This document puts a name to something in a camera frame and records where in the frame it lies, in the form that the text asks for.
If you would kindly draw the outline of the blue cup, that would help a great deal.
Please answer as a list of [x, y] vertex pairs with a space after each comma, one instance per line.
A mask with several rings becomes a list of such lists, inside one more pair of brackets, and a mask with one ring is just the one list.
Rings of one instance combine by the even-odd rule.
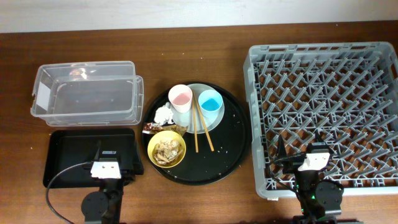
[[198, 97], [202, 115], [211, 118], [218, 116], [223, 105], [223, 98], [216, 90], [205, 90]]

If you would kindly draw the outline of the white tissue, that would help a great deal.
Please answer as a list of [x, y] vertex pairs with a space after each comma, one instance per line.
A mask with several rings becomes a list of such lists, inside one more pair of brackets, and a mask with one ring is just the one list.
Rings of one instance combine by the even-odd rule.
[[173, 124], [173, 115], [172, 110], [168, 106], [164, 105], [156, 110], [154, 122], [161, 126], [165, 124]]

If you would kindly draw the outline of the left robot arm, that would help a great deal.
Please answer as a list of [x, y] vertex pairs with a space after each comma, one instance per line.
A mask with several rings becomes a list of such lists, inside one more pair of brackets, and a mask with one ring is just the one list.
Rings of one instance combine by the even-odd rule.
[[99, 190], [88, 194], [81, 203], [85, 223], [119, 223], [124, 179], [116, 152], [97, 150], [90, 174], [99, 183]]

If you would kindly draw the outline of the yellow bowl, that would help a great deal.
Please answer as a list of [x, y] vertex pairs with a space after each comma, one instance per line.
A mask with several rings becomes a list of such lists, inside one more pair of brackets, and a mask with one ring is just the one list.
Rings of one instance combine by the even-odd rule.
[[149, 159], [160, 168], [168, 169], [182, 162], [186, 144], [181, 135], [174, 131], [155, 134], [147, 145]]

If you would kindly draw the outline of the peanut shell food scraps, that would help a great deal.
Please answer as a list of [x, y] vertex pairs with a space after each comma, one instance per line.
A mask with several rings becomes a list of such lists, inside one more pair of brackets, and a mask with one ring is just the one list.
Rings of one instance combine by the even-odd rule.
[[161, 140], [154, 146], [153, 158], [158, 165], [174, 165], [183, 152], [183, 146], [176, 139]]

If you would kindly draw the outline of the pink cup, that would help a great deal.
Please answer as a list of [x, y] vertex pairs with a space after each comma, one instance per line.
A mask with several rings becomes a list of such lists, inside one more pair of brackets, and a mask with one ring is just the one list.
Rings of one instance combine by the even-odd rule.
[[193, 93], [189, 86], [179, 84], [169, 90], [168, 98], [176, 111], [186, 113], [192, 106]]

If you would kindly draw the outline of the brown snack wrapper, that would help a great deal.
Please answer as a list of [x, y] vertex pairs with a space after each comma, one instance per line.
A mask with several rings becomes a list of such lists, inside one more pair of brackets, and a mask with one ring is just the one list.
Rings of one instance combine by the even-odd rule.
[[144, 123], [142, 132], [144, 134], [157, 134], [161, 131], [173, 131], [183, 136], [187, 132], [188, 127], [180, 126], [177, 124], [170, 124], [161, 126], [157, 123]]

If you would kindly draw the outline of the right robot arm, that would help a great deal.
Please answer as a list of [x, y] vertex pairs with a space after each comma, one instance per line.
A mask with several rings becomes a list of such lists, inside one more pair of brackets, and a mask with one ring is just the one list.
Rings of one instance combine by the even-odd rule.
[[293, 174], [295, 183], [290, 190], [300, 202], [302, 214], [294, 216], [293, 223], [336, 223], [341, 214], [344, 187], [337, 181], [320, 178], [332, 157], [333, 151], [318, 133], [305, 152], [288, 156], [282, 136], [278, 137], [277, 156], [273, 164], [282, 168], [283, 174]]

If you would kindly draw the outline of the wooden chopstick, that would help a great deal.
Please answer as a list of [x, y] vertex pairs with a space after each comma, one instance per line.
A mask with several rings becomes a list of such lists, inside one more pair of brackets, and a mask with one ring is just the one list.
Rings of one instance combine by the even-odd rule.
[[194, 140], [195, 140], [195, 152], [199, 153], [198, 148], [198, 136], [197, 136], [197, 106], [194, 92], [192, 92], [192, 116], [193, 116], [193, 128], [194, 128]]
[[208, 144], [210, 146], [211, 151], [214, 152], [215, 150], [214, 150], [214, 147], [213, 147], [213, 143], [211, 141], [211, 137], [210, 137], [209, 131], [207, 129], [207, 126], [206, 126], [206, 123], [205, 123], [205, 120], [204, 120], [204, 116], [203, 116], [203, 114], [201, 112], [200, 105], [198, 104], [198, 101], [196, 102], [196, 106], [197, 106], [198, 114], [199, 114], [199, 117], [200, 117], [200, 121], [201, 121], [201, 123], [203, 125], [203, 128], [205, 130], [205, 134], [206, 134], [206, 137], [207, 137], [207, 140], [208, 140]]

